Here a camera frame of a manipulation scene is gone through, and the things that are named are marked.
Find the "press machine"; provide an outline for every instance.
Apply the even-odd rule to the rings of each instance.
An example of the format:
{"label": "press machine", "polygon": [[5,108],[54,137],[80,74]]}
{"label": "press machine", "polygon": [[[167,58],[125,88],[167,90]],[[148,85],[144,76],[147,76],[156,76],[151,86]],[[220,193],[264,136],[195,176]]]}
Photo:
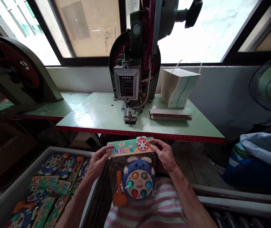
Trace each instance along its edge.
{"label": "press machine", "polygon": [[130,14],[131,29],[114,42],[109,69],[115,98],[126,124],[135,124],[147,101],[154,98],[161,67],[158,41],[170,35],[175,22],[194,26],[202,0],[194,0],[189,9],[177,10],[178,0],[142,0],[140,10]]}
{"label": "press machine", "polygon": [[63,99],[40,59],[8,37],[0,37],[0,92],[14,104],[0,110],[0,115],[35,110]]}

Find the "green table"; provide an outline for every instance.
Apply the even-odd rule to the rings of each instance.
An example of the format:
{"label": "green table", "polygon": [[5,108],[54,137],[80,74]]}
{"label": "green table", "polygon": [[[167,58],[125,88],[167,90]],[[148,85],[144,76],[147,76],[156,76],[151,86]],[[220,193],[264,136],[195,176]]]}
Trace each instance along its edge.
{"label": "green table", "polygon": [[[91,93],[61,92],[63,100],[59,102],[46,103],[42,107],[20,114],[15,114],[14,118],[46,119],[60,121],[69,114],[75,107],[82,103]],[[13,105],[11,102],[0,103],[0,110]]]}
{"label": "green table", "polygon": [[222,143],[224,136],[188,100],[185,112],[192,114],[192,121],[155,120],[149,110],[167,109],[159,94],[145,105],[136,124],[125,124],[122,118],[121,100],[114,100],[113,93],[92,93],[79,106],[74,108],[57,125],[58,130],[83,131],[126,136],[142,136],[170,140]]}

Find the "toy package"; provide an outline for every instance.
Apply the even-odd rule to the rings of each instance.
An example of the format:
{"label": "toy package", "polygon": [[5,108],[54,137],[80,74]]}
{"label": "toy package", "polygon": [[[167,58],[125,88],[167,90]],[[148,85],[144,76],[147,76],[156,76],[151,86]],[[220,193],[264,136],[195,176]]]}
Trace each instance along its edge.
{"label": "toy package", "polygon": [[124,206],[127,200],[143,200],[154,196],[156,154],[150,147],[152,137],[110,142],[110,182],[113,205]]}
{"label": "toy package", "polygon": [[26,199],[12,211],[5,227],[53,228],[84,179],[90,159],[68,153],[53,154],[28,185]]}

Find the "hand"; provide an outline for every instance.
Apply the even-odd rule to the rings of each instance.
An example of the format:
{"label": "hand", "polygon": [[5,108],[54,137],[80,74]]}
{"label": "hand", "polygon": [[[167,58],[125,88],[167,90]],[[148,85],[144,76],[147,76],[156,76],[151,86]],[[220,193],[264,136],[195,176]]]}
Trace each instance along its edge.
{"label": "hand", "polygon": [[91,179],[92,181],[95,181],[98,178],[103,170],[105,161],[111,154],[111,151],[107,152],[107,150],[112,149],[113,147],[113,145],[105,146],[92,155],[85,178]]}
{"label": "hand", "polygon": [[174,160],[171,146],[159,139],[150,139],[149,142],[156,144],[156,146],[151,145],[151,148],[158,154],[158,158],[160,159],[166,171],[168,173],[174,171],[177,167],[177,164]]}

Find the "white bin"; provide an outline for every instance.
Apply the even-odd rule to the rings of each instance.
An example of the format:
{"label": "white bin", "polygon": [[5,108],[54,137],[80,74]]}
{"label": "white bin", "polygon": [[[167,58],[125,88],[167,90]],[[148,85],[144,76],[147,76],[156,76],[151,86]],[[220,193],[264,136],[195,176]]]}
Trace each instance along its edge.
{"label": "white bin", "polygon": [[[56,153],[69,153],[71,155],[83,155],[86,158],[91,158],[93,152],[75,150],[69,148],[60,147],[48,147],[36,161],[2,194],[0,197],[0,227],[4,227],[5,224],[10,221],[13,214],[12,211],[18,201],[24,200],[27,197],[28,185],[31,178],[36,175],[37,171],[41,168],[42,164],[52,155]],[[92,185],[89,197],[87,199],[86,206],[84,208],[80,227],[83,227],[83,223],[86,220],[88,208],[91,205],[93,195],[96,191],[96,186],[99,178]]]}

